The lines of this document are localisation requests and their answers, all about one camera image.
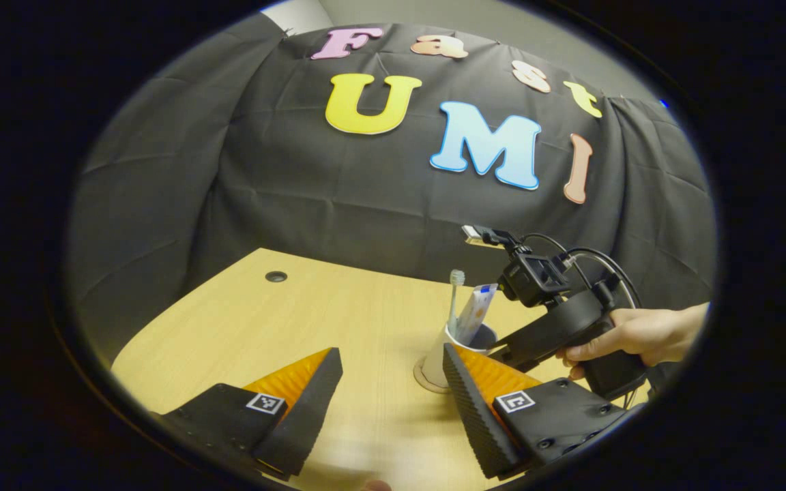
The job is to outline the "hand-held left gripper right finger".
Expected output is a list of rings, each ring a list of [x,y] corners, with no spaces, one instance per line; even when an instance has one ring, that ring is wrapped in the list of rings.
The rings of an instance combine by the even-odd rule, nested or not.
[[[630,416],[565,377],[542,383],[452,343],[443,345],[442,368],[487,478],[503,481],[568,459]]]

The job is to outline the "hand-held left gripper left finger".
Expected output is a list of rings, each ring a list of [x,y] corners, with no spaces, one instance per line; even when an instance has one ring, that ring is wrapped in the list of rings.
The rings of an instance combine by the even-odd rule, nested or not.
[[[293,477],[315,446],[342,375],[339,348],[325,348],[244,387],[216,383],[154,417],[225,466]]]

